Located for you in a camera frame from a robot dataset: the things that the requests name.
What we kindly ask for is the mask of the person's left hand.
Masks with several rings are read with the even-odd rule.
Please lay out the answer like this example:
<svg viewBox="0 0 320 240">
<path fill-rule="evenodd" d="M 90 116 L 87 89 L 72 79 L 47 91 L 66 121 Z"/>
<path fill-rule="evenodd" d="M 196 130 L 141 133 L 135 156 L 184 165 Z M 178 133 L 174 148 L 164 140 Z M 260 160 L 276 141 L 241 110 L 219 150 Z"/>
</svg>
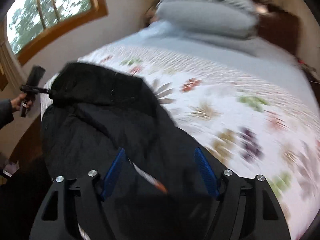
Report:
<svg viewBox="0 0 320 240">
<path fill-rule="evenodd" d="M 19 96 L 17 96 L 16 98 L 11 100 L 11 106 L 12 106 L 12 112 L 13 113 L 15 113 L 17 111 L 20 111 L 21 104 L 25 101 L 25 97 L 26 96 L 27 96 L 26 94 L 21 93 Z M 32 107 L 33 101 L 34 100 L 31 99 L 27 103 L 24 103 L 25 104 L 25 108 L 27 110 L 29 110 Z"/>
</svg>

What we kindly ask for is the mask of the dark left sleeve forearm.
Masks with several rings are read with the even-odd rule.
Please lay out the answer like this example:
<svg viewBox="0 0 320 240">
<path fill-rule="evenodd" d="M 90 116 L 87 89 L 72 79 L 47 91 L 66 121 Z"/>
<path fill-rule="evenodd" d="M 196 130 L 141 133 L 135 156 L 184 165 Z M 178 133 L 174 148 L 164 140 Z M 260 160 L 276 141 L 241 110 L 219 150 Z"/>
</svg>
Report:
<svg viewBox="0 0 320 240">
<path fill-rule="evenodd" d="M 14 120 L 13 109 L 10 99 L 0 102 L 0 129 Z"/>
</svg>

